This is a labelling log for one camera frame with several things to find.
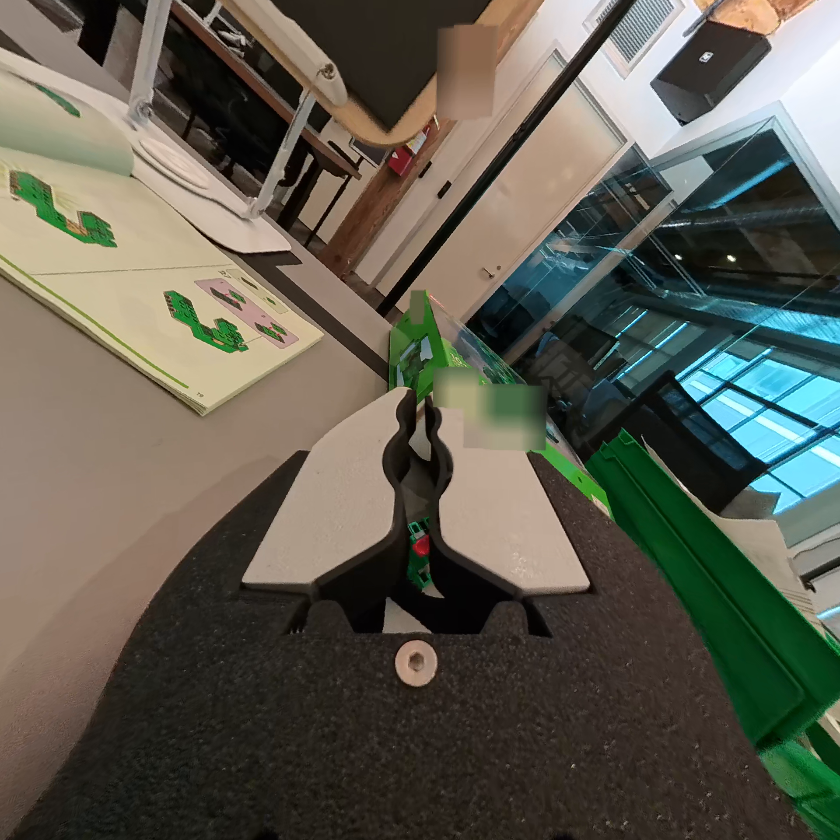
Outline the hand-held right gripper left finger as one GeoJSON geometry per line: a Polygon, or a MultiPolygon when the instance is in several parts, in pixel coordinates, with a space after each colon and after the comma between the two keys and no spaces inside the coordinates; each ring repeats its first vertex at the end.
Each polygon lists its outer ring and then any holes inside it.
{"type": "Polygon", "coordinates": [[[397,386],[327,432],[302,461],[242,579],[309,599],[385,599],[406,574],[401,482],[417,395],[397,386]]]}

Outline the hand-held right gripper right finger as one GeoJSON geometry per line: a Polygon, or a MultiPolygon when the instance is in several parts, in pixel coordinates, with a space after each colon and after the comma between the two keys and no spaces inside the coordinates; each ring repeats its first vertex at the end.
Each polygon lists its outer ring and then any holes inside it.
{"type": "Polygon", "coordinates": [[[430,573],[445,598],[522,601],[591,581],[529,455],[467,447],[465,420],[425,400],[434,494],[430,573]]]}

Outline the small green red brick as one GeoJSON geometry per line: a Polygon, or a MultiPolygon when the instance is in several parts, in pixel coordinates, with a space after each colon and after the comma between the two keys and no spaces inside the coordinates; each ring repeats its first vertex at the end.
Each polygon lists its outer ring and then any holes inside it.
{"type": "Polygon", "coordinates": [[[421,592],[432,583],[429,570],[429,517],[410,521],[407,528],[410,544],[406,574],[408,580],[421,592]]]}

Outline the white desk lamp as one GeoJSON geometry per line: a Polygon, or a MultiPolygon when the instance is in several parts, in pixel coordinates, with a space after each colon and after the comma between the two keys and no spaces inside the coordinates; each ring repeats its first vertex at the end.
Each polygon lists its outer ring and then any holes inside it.
{"type": "Polygon", "coordinates": [[[266,180],[257,197],[222,197],[222,187],[212,186],[210,177],[184,152],[158,140],[152,131],[151,114],[154,75],[172,7],[169,1],[145,4],[143,29],[133,72],[129,104],[123,118],[136,162],[143,162],[174,185],[161,196],[205,236],[240,253],[266,253],[289,249],[281,234],[269,232],[264,219],[287,163],[305,129],[316,101],[325,109],[340,109],[349,94],[336,63],[292,18],[273,2],[221,2],[252,32],[276,61],[289,72],[296,71],[302,91],[266,180]]]}

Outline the green cardboard toy box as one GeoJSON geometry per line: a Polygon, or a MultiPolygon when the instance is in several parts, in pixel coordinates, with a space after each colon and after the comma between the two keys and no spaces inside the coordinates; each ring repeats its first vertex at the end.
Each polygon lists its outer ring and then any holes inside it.
{"type": "MultiPolygon", "coordinates": [[[[477,372],[481,385],[525,387],[526,382],[464,323],[451,316],[425,290],[412,293],[409,309],[392,328],[388,355],[388,386],[414,389],[417,408],[432,395],[434,373],[440,369],[477,372]]],[[[583,467],[563,439],[556,423],[546,417],[546,443],[538,453],[584,497],[609,518],[613,517],[606,492],[583,467]]]]}

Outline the green plastic tray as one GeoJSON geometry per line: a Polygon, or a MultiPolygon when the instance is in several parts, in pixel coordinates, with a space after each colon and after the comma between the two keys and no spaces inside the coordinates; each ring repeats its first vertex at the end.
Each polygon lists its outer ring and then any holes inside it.
{"type": "Polygon", "coordinates": [[[838,838],[839,695],[830,642],[627,431],[586,466],[617,524],[654,561],[709,650],[748,740],[817,838],[838,838]]]}

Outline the brick instruction booklet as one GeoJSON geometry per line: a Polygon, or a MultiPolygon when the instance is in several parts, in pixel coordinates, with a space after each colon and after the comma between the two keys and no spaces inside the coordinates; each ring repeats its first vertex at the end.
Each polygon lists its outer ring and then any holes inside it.
{"type": "Polygon", "coordinates": [[[206,415],[322,332],[134,175],[96,106],[2,64],[2,275],[206,415]]]}

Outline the white door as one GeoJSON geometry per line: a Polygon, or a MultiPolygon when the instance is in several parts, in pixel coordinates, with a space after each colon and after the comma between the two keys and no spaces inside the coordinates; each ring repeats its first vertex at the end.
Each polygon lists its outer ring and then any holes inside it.
{"type": "MultiPolygon", "coordinates": [[[[557,45],[535,69],[465,167],[448,180],[416,232],[384,266],[383,296],[419,256],[493,157],[556,81],[565,62],[557,45]]],[[[524,257],[592,187],[628,146],[627,137],[579,80],[514,154],[413,282],[448,313],[468,320],[524,257]]]]}

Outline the red box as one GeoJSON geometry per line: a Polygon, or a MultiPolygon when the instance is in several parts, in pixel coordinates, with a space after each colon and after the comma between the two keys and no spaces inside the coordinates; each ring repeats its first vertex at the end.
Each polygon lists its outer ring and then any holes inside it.
{"type": "Polygon", "coordinates": [[[413,167],[416,157],[425,146],[430,133],[433,133],[434,122],[428,123],[409,141],[395,147],[388,161],[389,168],[399,177],[405,177],[413,167]]]}

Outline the brown wooden table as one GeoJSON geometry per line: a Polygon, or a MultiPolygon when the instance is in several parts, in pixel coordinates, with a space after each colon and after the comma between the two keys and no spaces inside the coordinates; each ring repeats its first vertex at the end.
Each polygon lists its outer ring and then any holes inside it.
{"type": "MultiPolygon", "coordinates": [[[[171,51],[172,88],[189,107],[187,137],[194,119],[209,129],[223,154],[223,173],[236,165],[252,175],[266,175],[293,117],[302,87],[229,13],[204,23],[214,2],[173,2],[164,37],[171,51]]],[[[328,121],[318,103],[301,131],[280,187],[289,187],[276,221],[291,230],[321,173],[360,177],[358,167],[317,129],[328,121]]]]}

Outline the black loudspeaker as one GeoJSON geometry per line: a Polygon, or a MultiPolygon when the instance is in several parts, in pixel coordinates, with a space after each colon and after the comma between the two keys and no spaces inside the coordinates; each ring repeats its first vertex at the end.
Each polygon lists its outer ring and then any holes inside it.
{"type": "Polygon", "coordinates": [[[708,20],[650,87],[677,122],[687,125],[713,110],[770,52],[765,35],[708,20]]]}

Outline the white air vent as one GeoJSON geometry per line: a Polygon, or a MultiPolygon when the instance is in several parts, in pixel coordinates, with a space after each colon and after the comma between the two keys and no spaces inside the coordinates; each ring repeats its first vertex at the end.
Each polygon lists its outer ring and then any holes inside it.
{"type": "Polygon", "coordinates": [[[635,1],[604,42],[606,57],[626,79],[685,10],[683,1],[635,1]]]}

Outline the black metal post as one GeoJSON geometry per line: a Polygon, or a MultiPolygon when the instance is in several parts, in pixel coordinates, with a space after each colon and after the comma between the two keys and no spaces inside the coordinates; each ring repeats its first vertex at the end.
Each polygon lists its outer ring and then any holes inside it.
{"type": "Polygon", "coordinates": [[[541,98],[535,103],[528,116],[520,123],[512,133],[510,139],[488,164],[488,167],[461,198],[437,232],[428,240],[418,256],[395,283],[394,287],[376,306],[375,311],[378,314],[386,317],[403,297],[403,294],[411,288],[414,281],[421,276],[424,269],[454,234],[457,227],[469,215],[471,209],[483,197],[500,173],[504,171],[518,150],[525,144],[540,123],[550,114],[554,105],[561,99],[564,93],[577,81],[583,69],[592,60],[598,50],[603,47],[604,43],[622,22],[633,5],[634,1],[618,1],[609,9],[607,15],[604,16],[600,24],[590,33],[583,46],[565,64],[556,80],[553,81],[541,98]]]}

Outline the black panel with wooden frame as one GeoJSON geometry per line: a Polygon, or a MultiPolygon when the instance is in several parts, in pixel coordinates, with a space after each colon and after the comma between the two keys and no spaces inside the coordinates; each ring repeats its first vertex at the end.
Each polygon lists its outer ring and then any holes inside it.
{"type": "Polygon", "coordinates": [[[438,30],[497,27],[497,65],[540,1],[223,1],[355,139],[393,148],[437,109],[438,30]]]}

